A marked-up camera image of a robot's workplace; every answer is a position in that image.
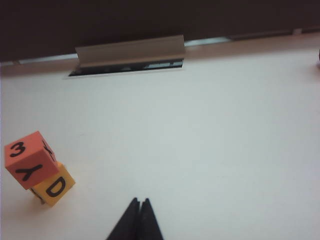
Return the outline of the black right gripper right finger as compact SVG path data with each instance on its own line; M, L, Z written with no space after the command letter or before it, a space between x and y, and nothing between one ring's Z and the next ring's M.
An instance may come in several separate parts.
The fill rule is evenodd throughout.
M141 205L136 230L137 240L164 240L149 198Z

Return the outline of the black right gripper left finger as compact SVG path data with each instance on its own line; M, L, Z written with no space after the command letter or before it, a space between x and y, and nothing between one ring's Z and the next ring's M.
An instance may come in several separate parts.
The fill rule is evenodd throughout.
M132 199L123 215L112 229L107 240L135 240L138 226L140 202L135 197Z

